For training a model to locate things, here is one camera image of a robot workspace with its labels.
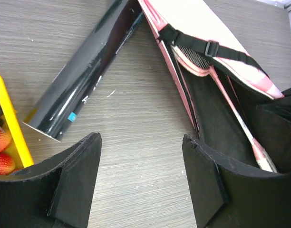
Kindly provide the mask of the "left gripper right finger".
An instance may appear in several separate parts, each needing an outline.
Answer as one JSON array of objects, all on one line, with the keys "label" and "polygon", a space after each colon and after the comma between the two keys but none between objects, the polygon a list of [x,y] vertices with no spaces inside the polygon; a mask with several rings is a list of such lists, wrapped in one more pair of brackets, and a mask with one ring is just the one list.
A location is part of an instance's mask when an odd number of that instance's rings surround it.
[{"label": "left gripper right finger", "polygon": [[261,170],[185,135],[182,151],[199,228],[291,228],[291,172]]}]

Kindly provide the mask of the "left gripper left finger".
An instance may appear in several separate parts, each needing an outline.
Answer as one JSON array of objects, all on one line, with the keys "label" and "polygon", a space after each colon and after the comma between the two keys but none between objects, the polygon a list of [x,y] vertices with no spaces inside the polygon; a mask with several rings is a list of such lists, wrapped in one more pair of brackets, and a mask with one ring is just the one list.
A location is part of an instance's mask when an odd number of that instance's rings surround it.
[{"label": "left gripper left finger", "polygon": [[0,228],[85,228],[102,138],[90,133],[68,149],[0,175]]}]

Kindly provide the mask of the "black shuttlecock tube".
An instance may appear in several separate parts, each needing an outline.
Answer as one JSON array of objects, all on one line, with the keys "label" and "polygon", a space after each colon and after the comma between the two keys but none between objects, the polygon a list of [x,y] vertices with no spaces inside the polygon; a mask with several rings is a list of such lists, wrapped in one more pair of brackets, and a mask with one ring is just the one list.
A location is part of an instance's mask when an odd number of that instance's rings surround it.
[{"label": "black shuttlecock tube", "polygon": [[24,124],[61,141],[142,16],[138,1],[114,1],[36,102]]}]

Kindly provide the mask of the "pink racket bag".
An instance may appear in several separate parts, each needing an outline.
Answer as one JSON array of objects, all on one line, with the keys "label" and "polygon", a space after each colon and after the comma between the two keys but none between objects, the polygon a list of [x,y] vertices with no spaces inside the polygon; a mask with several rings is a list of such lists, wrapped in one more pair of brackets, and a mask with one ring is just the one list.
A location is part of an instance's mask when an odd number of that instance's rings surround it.
[{"label": "pink racket bag", "polygon": [[198,138],[246,164],[291,172],[291,88],[277,88],[205,1],[139,3]]}]

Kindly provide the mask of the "pink racket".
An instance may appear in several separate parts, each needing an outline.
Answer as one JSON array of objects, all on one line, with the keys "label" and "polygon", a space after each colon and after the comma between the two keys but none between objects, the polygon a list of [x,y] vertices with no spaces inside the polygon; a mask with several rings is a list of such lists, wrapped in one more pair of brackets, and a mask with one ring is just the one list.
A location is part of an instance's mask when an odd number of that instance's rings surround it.
[{"label": "pink racket", "polygon": [[233,104],[224,86],[222,85],[213,64],[211,64],[200,54],[183,46],[172,45],[171,48],[177,61],[190,73],[198,77],[205,77],[207,75],[211,76],[211,78],[223,94],[224,98],[226,99],[227,103],[229,104],[247,139],[249,140],[253,150],[253,154],[255,156],[255,160],[257,161],[259,167],[262,170],[277,173],[277,168],[274,165],[270,156],[267,154],[267,151],[252,135],[245,121],[242,119],[241,115],[237,111],[235,105]]}]

